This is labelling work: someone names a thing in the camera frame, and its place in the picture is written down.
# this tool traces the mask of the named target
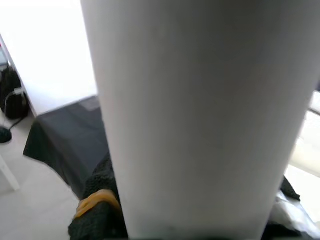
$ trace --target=dark knit fabric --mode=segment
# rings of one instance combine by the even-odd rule
[[[92,176],[86,181],[82,200],[101,189],[112,190],[120,202],[109,154],[99,163]],[[280,189],[287,197],[300,201],[300,196],[285,177]],[[266,231],[264,239],[282,235],[287,237],[299,236],[297,232],[284,229],[281,226],[267,227]],[[74,219],[68,232],[70,240],[103,240],[128,237],[124,219],[119,217],[119,213],[110,207],[107,202],[98,203],[93,209]]]

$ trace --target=white wall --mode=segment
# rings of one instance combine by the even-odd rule
[[[96,95],[79,0],[0,0],[0,34],[36,115]]]

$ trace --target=white furniture leg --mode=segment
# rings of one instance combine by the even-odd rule
[[[0,169],[3,172],[4,176],[10,183],[13,190],[18,191],[20,189],[20,185],[16,179],[16,177],[13,175],[13,173],[10,171],[8,165],[6,164],[3,157],[0,155]]]

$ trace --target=black cloth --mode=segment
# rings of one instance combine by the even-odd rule
[[[86,180],[109,154],[98,98],[38,116],[23,154],[50,166],[81,198]]]
[[[82,200],[101,189],[112,190],[120,202],[110,155],[96,167],[87,180]],[[107,202],[98,203],[69,226],[70,240],[103,240],[127,238],[125,221]]]

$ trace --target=white cylinder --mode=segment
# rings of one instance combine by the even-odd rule
[[[320,2],[82,8],[129,237],[258,239],[319,79]]]

